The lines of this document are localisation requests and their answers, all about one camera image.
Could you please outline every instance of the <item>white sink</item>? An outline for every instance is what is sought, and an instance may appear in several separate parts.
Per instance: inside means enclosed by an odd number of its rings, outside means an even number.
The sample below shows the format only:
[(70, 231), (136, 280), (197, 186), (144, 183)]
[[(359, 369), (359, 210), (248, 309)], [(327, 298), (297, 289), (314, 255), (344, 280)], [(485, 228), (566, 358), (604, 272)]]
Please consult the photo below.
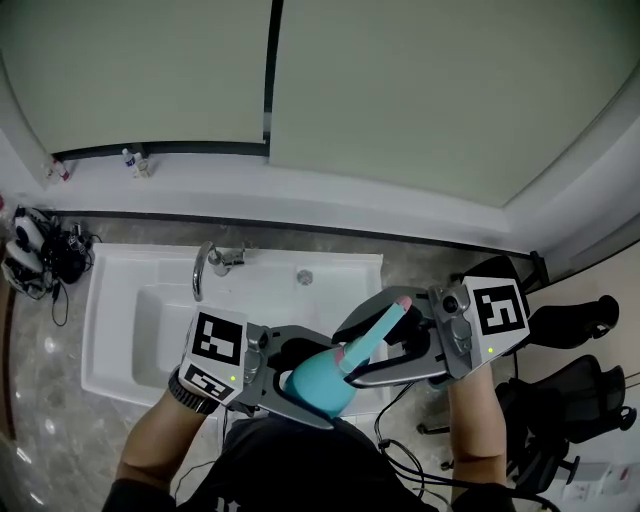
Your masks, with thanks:
[[(96, 244), (82, 341), (82, 387), (153, 405), (179, 363), (195, 301), (198, 247)], [(382, 256), (247, 250), (225, 277), (208, 263), (203, 303), (239, 311), (251, 323), (301, 325), (326, 336), (381, 289)], [(300, 270), (313, 282), (298, 283)], [(386, 359), (382, 343), (372, 362)], [(379, 412), (386, 388), (359, 390), (344, 415)]]

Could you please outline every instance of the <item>marble floor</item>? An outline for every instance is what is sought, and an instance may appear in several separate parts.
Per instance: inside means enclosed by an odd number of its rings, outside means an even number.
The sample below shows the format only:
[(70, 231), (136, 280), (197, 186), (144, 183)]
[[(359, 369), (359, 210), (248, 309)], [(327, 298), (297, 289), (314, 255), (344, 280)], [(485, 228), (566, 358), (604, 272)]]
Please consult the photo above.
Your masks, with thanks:
[[(244, 243), (248, 248), (383, 254), (383, 286), (446, 283), (451, 273), (492, 256), (434, 245), (265, 227), (90, 217), (66, 218), (65, 223), (73, 220), (81, 221), (85, 229), (110, 243), (200, 245), (212, 240), (227, 247)], [(532, 270), (527, 259), (515, 258), (514, 263), (521, 276)], [(16, 297), (10, 385), (17, 442), (0, 441), (0, 495), (10, 511), (99, 511), (127, 435), (146, 410), (86, 392), (80, 386), (89, 281), (87, 273), (67, 287), (69, 319), (64, 327), (52, 322), (50, 297), (38, 302), (24, 295)], [(495, 365), (496, 380), (506, 380), (511, 373), (510, 359)], [(433, 421), (437, 415), (446, 418), (445, 398), (441, 392), (417, 384), (381, 422), (384, 435), (406, 444), (425, 471), (439, 472), (440, 463), (448, 459), (448, 436), (421, 436), (415, 426), (424, 419)], [(371, 432), (365, 420), (358, 426), (365, 433)], [(214, 418), (205, 423), (179, 477), (193, 466), (216, 458), (217, 427)], [(190, 496), (207, 470), (194, 470), (185, 478), (178, 502)]]

